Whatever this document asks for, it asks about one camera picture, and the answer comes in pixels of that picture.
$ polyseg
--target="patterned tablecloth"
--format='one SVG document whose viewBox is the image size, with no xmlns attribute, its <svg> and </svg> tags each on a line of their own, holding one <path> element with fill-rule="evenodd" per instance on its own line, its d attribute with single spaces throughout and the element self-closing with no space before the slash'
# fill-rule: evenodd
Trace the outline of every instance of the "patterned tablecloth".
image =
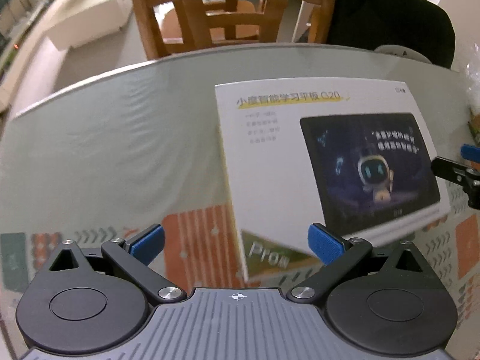
<svg viewBox="0 0 480 360">
<path fill-rule="evenodd" d="M 320 45 L 222 48 L 165 58 L 62 91 L 10 121 L 0 142 L 0 330 L 13 356 L 26 347 L 15 306 L 64 239 L 96 247 L 161 222 L 166 248 L 150 265 L 193 287 L 280 286 L 320 266 L 257 283 L 239 274 L 226 207 L 214 85 L 279 77 L 405 81 L 437 152 L 458 159 L 471 142 L 465 93 L 446 69 Z M 459 322 L 447 350 L 480 358 L 478 217 L 448 185 L 452 211 L 410 238 L 454 298 Z"/>
</svg>

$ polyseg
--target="dark tablet screen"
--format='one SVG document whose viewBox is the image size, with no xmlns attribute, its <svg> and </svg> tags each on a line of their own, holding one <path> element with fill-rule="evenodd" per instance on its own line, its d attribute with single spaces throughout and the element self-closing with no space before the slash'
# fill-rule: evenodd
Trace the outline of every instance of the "dark tablet screen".
<svg viewBox="0 0 480 360">
<path fill-rule="evenodd" d="M 440 200 L 430 157 L 412 114 L 300 120 L 325 224 L 351 234 Z"/>
</svg>

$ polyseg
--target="blue gripper pad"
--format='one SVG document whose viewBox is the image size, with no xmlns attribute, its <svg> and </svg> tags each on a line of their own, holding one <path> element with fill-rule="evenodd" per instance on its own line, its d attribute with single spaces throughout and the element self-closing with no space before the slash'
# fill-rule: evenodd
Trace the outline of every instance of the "blue gripper pad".
<svg viewBox="0 0 480 360">
<path fill-rule="evenodd" d="M 480 149 L 472 145 L 463 145 L 460 149 L 462 158 L 473 162 L 480 162 Z"/>
<path fill-rule="evenodd" d="M 345 253 L 340 242 L 316 225 L 308 229 L 308 246 L 326 266 Z"/>
<path fill-rule="evenodd" d="M 164 246 L 165 231 L 158 225 L 131 245 L 129 253 L 147 266 L 158 256 Z"/>
</svg>

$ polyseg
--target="wooden chair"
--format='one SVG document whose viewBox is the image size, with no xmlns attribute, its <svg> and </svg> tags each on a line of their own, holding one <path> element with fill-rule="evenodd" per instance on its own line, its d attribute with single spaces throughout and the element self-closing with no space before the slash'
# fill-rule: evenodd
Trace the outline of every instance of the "wooden chair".
<svg viewBox="0 0 480 360">
<path fill-rule="evenodd" d="M 202 0 L 132 0 L 140 36 L 149 60 L 172 52 L 208 47 L 258 42 L 276 42 L 278 28 L 288 0 L 263 0 L 256 12 L 240 12 L 239 0 L 204 4 Z M 155 18 L 154 7 L 172 1 L 175 6 L 181 40 L 165 43 Z M 333 14 L 335 0 L 303 0 L 318 6 L 311 19 L 310 39 L 324 43 Z M 239 26 L 258 26 L 258 33 L 243 37 Z M 210 29 L 223 28 L 224 40 L 212 40 Z"/>
<path fill-rule="evenodd" d="M 257 12 L 257 7 L 252 2 L 244 0 L 204 1 L 203 5 L 205 6 L 207 15 L 218 14 L 220 12 Z M 163 42 L 169 52 L 179 53 L 189 50 L 188 45 L 183 43 L 182 29 L 175 8 L 169 10 L 163 20 L 158 20 L 157 18 L 157 21 L 160 25 Z M 226 34 L 225 28 L 223 27 L 210 28 L 210 36 L 214 44 L 224 41 L 225 39 L 254 40 L 258 38 L 258 26 L 248 24 L 230 26 Z"/>
</svg>

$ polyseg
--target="orange pattern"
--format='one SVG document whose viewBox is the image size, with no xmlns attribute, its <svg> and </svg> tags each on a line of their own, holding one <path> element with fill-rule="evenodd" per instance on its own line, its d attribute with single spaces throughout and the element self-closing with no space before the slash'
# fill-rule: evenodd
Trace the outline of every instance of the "orange pattern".
<svg viewBox="0 0 480 360">
<path fill-rule="evenodd" d="M 33 234 L 32 235 L 32 257 L 33 266 L 38 271 L 50 257 L 53 249 L 62 241 L 61 233 Z"/>
<path fill-rule="evenodd" d="M 458 254 L 458 278 L 463 278 L 479 261 L 480 242 L 477 216 L 474 214 L 455 228 Z"/>
<path fill-rule="evenodd" d="M 165 266 L 169 280 L 190 292 L 194 287 L 242 288 L 235 236 L 226 205 L 172 214 L 165 230 Z"/>
</svg>

